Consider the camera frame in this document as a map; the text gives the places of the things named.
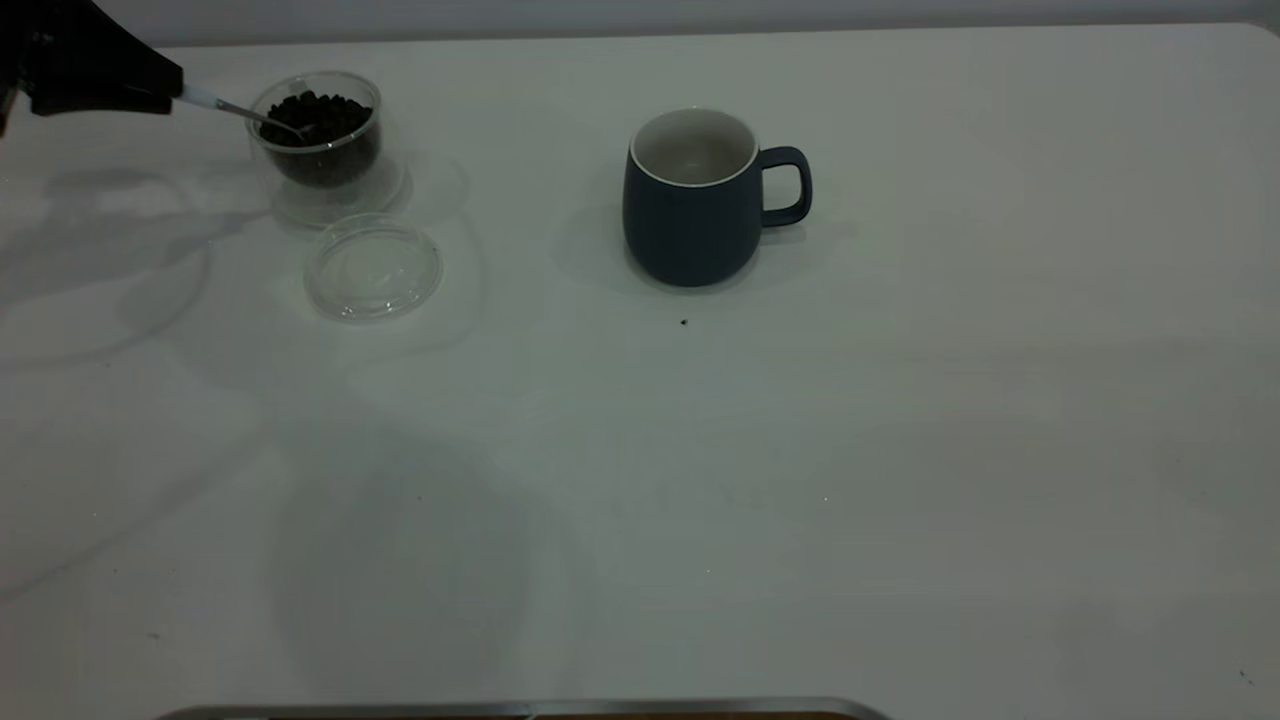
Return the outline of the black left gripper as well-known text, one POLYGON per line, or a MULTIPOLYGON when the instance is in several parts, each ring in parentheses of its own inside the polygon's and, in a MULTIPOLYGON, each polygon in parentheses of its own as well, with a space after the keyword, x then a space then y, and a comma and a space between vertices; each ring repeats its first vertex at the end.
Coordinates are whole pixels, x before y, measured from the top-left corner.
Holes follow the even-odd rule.
POLYGON ((93 1, 1 3, 3 133, 22 94, 37 117, 169 115, 169 97, 183 88, 179 65, 124 32, 93 1))

